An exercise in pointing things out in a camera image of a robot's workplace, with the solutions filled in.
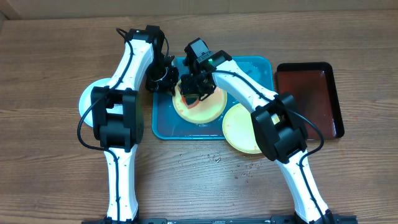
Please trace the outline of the orange sponge with dark scourer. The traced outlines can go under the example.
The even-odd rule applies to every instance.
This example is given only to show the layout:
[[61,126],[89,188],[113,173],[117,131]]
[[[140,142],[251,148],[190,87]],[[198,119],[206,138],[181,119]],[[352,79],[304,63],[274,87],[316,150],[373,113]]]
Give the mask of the orange sponge with dark scourer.
[[182,103],[188,108],[193,108],[200,102],[198,95],[182,95]]

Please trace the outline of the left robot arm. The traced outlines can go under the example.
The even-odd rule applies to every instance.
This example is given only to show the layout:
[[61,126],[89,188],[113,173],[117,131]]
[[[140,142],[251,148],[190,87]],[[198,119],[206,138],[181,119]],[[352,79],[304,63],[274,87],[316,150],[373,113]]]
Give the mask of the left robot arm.
[[174,57],[162,53],[168,42],[160,27],[117,32],[124,41],[123,57],[111,78],[86,89],[81,122],[93,128],[108,166],[109,206],[102,223],[137,223],[134,161],[144,133],[139,88],[174,95],[178,69]]

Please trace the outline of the light blue plate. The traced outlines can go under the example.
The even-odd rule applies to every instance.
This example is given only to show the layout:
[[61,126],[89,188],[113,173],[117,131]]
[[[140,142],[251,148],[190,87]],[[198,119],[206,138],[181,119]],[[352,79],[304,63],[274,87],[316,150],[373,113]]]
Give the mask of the light blue plate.
[[[86,110],[91,106],[91,91],[93,90],[94,87],[104,87],[104,86],[113,87],[115,84],[116,80],[112,81],[112,78],[103,78],[93,82],[88,87],[86,87],[86,89],[83,91],[83,93],[80,96],[78,104],[78,110],[80,116],[83,116]],[[107,108],[106,111],[111,114],[122,114],[123,106],[116,105],[113,108]]]

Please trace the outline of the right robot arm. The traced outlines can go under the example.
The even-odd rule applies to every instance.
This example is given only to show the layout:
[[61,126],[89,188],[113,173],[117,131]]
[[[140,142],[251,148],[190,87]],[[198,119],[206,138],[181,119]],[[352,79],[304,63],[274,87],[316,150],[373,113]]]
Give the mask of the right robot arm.
[[185,97],[203,100],[220,88],[250,113],[256,144],[279,166],[294,200],[297,223],[334,223],[333,214],[314,181],[307,150],[309,120],[299,114],[292,95],[278,94],[241,70],[232,56],[220,50],[186,50],[189,73],[182,76]]

